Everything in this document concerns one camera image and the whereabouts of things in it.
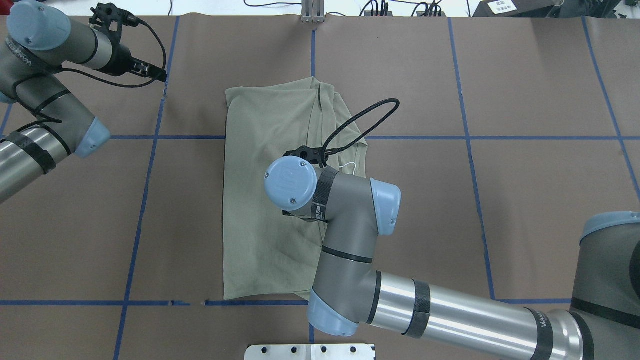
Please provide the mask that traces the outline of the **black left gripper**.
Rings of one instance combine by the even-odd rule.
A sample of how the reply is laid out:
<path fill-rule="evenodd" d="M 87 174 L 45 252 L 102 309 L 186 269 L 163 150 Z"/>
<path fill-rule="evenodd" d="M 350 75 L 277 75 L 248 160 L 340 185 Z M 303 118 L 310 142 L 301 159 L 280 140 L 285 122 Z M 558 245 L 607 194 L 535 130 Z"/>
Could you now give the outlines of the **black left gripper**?
<path fill-rule="evenodd" d="M 110 76 L 131 74 L 163 83 L 168 78 L 164 68 L 148 66 L 147 63 L 133 57 L 126 46 L 116 46 L 112 50 L 110 60 L 103 66 L 102 73 Z"/>

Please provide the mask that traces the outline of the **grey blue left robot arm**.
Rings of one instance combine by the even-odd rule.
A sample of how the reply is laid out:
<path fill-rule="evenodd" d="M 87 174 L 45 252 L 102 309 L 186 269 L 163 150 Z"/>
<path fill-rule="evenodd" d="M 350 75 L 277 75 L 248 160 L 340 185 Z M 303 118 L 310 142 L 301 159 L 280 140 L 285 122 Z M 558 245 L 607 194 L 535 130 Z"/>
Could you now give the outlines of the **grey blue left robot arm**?
<path fill-rule="evenodd" d="M 83 66 L 109 76 L 135 75 L 143 87 L 166 82 L 162 66 L 133 57 L 122 43 L 123 27 L 151 26 L 114 3 L 98 3 L 88 23 L 37 0 L 19 0 L 6 19 L 1 44 L 1 102 L 18 104 L 34 120 L 1 139 L 1 201 L 5 202 L 71 155 L 89 157 L 109 141 L 110 130 L 62 82 L 61 73 L 85 76 Z"/>

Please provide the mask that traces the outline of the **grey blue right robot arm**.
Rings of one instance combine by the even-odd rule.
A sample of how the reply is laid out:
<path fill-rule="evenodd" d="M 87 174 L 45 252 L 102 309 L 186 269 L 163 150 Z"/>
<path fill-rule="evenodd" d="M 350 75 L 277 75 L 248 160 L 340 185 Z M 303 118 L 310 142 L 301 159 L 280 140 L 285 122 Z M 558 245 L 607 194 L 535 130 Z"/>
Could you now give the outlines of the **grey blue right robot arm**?
<path fill-rule="evenodd" d="M 586 221 L 567 309 L 544 311 L 377 269 L 375 249 L 400 216 L 398 186 L 286 156 L 265 171 L 266 194 L 285 215 L 326 226 L 307 319 L 334 337 L 368 325 L 501 360 L 639 358 L 639 214 Z"/>

